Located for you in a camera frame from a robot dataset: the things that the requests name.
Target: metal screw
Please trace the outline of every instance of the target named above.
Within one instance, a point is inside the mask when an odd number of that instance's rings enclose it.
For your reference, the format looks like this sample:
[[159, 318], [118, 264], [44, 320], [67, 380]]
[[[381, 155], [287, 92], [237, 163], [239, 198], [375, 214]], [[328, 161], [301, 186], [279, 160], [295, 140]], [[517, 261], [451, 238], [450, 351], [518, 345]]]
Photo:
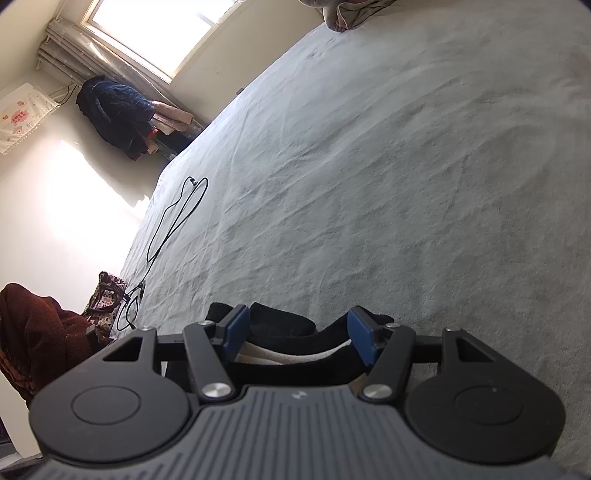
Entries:
[[232, 393], [232, 387], [227, 383], [208, 383], [201, 389], [201, 393], [207, 398], [222, 398]]
[[363, 395], [373, 400], [381, 400], [392, 395], [392, 389], [387, 385], [376, 383], [365, 387]]

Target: sunlight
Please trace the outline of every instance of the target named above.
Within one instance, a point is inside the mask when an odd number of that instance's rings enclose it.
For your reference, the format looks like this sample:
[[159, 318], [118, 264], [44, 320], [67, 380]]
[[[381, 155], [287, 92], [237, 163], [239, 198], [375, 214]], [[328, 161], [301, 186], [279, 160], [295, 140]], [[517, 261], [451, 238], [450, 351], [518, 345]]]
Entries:
[[56, 238], [83, 249], [105, 247], [109, 238], [131, 245], [150, 199], [130, 206], [65, 141], [47, 159], [44, 204]]

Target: hanging clothes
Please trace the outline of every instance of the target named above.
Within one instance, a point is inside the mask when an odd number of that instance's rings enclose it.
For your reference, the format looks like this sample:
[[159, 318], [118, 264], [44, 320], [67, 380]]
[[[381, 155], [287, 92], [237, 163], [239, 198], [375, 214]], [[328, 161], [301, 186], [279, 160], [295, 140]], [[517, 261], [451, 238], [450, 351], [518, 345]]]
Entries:
[[103, 140], [129, 158], [137, 160], [148, 152], [143, 137], [154, 136], [150, 120], [156, 110], [137, 90], [104, 76], [94, 77], [84, 82], [76, 103]]

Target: white bedsheet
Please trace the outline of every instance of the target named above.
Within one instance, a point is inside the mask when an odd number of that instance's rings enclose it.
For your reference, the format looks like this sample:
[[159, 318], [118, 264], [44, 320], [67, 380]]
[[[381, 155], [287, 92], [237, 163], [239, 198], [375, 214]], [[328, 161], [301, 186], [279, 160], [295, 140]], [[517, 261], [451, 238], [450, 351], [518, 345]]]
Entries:
[[589, 470], [590, 120], [578, 0], [398, 0], [320, 26], [163, 172], [131, 284], [182, 181], [210, 187], [137, 323], [180, 332], [212, 301], [260, 301], [320, 326], [361, 304], [463, 327], [561, 395], [556, 459]]

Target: black device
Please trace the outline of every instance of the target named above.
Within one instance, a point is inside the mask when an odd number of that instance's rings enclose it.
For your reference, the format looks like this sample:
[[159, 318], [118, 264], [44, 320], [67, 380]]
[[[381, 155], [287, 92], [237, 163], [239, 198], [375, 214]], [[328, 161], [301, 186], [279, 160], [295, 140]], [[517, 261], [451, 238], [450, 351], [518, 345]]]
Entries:
[[[349, 385], [235, 386], [228, 365], [249, 309], [182, 334], [133, 331], [43, 389], [30, 423], [45, 462], [33, 480], [582, 478], [549, 458], [558, 396], [463, 330], [416, 335], [352, 308], [366, 365]], [[190, 386], [160, 373], [184, 362]], [[413, 363], [438, 374], [406, 395]]]

